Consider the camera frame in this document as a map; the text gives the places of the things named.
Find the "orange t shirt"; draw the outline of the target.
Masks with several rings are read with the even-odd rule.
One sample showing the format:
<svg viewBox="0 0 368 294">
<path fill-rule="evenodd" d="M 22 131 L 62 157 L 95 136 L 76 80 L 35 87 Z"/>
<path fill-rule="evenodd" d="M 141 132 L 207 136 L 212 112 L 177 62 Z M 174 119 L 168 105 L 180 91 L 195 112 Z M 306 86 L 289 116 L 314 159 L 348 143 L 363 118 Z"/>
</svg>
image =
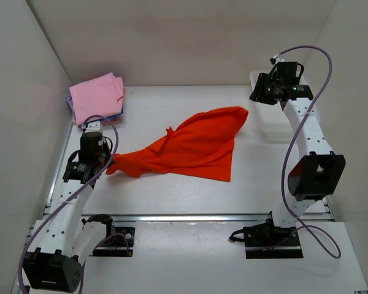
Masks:
<svg viewBox="0 0 368 294">
<path fill-rule="evenodd" d="M 139 151 L 116 154 L 106 175 L 123 172 L 193 176 L 229 182 L 235 137 L 248 118 L 243 107 L 223 107 L 193 115 Z"/>
</svg>

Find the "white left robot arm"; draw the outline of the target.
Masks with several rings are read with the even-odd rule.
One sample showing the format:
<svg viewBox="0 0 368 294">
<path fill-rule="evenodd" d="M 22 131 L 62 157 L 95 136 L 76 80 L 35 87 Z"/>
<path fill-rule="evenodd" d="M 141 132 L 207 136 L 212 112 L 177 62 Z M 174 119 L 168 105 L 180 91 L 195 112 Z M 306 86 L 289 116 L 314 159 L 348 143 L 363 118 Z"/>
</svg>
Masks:
<svg viewBox="0 0 368 294">
<path fill-rule="evenodd" d="M 80 148 L 68 158 L 60 196 L 53 211 L 31 235 L 18 266 L 22 293 L 30 290 L 75 293 L 83 286 L 87 257 L 110 233 L 109 216 L 86 220 L 77 231 L 83 209 L 96 181 L 112 163 L 118 144 L 100 130 L 87 130 L 80 137 Z"/>
</svg>

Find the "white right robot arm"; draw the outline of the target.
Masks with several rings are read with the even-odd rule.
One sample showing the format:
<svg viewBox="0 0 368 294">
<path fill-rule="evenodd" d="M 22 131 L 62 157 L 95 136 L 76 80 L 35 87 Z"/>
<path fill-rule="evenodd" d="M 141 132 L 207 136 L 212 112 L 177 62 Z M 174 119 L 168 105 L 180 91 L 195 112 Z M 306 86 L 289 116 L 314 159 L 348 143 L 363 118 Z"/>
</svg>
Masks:
<svg viewBox="0 0 368 294">
<path fill-rule="evenodd" d="M 304 67 L 279 59 L 270 72 L 250 73 L 250 100 L 279 105 L 293 130 L 298 163 L 282 173 L 282 204 L 271 212 L 274 227 L 288 230 L 316 202 L 334 193 L 346 165 L 321 130 L 310 86 L 302 82 Z"/>
</svg>

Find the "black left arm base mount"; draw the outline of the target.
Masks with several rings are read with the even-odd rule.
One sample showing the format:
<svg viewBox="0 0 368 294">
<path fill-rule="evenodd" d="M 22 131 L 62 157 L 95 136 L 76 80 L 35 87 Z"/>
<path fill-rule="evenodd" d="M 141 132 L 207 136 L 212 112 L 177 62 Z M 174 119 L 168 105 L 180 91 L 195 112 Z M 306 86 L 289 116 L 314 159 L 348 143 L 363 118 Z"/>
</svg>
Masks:
<svg viewBox="0 0 368 294">
<path fill-rule="evenodd" d="M 135 239 L 135 227 L 120 227 L 112 216 L 107 214 L 95 214 L 83 224 L 99 222 L 105 225 L 106 234 L 104 240 L 91 254 L 93 257 L 132 257 Z"/>
</svg>

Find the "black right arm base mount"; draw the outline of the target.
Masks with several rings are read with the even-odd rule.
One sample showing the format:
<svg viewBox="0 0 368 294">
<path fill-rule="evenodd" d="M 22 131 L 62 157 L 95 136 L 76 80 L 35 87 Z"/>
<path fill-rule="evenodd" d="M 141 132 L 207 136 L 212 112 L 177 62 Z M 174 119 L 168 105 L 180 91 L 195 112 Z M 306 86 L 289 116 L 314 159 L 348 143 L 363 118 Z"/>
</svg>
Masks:
<svg viewBox="0 0 368 294">
<path fill-rule="evenodd" d="M 297 228 L 276 227 L 272 219 L 234 231 L 229 236 L 229 241 L 244 243 L 247 260 L 304 257 Z"/>
</svg>

